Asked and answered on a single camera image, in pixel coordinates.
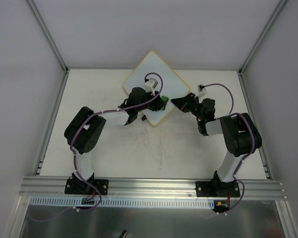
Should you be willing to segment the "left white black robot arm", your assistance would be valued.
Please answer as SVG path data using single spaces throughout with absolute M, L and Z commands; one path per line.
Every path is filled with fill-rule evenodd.
M 66 181 L 66 194 L 92 194 L 98 184 L 105 184 L 95 179 L 92 169 L 92 153 L 105 127 L 129 125 L 137 119 L 138 113 L 149 109 L 163 111 L 169 99 L 160 92 L 149 92 L 141 87 L 134 87 L 128 98 L 115 110 L 94 112 L 89 107 L 82 107 L 67 126 L 64 136 L 74 155 L 74 172 Z

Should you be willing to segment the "green whiteboard eraser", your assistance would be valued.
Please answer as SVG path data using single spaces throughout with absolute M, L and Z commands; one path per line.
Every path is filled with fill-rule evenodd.
M 166 96 L 162 96 L 162 97 L 161 97 L 161 100 L 163 101 L 161 110 L 164 111 L 164 110 L 166 109 L 166 105 L 167 105 L 167 103 L 168 103 L 168 101 L 169 101 L 169 98 L 166 97 Z

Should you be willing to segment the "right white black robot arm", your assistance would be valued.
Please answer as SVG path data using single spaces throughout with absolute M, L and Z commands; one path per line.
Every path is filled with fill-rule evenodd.
M 197 119 L 198 131 L 204 136 L 223 135 L 227 153 L 221 166 L 208 182 L 195 183 L 197 197 L 240 197 L 236 175 L 245 159 L 262 146 L 262 138 L 247 113 L 234 113 L 215 118 L 215 100 L 199 102 L 195 94 L 171 99 L 182 112 L 192 113 Z

